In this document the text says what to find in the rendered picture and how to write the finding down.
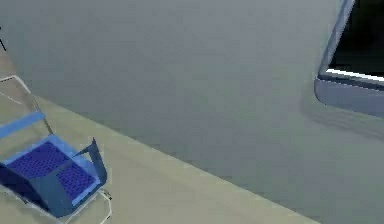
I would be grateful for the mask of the grey framed window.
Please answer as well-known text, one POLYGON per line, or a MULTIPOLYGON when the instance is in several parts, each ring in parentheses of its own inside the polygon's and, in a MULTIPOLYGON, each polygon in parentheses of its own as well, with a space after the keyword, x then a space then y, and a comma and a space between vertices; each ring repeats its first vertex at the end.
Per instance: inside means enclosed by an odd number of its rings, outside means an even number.
POLYGON ((384 0, 343 0, 314 93, 326 105, 384 118, 384 0))

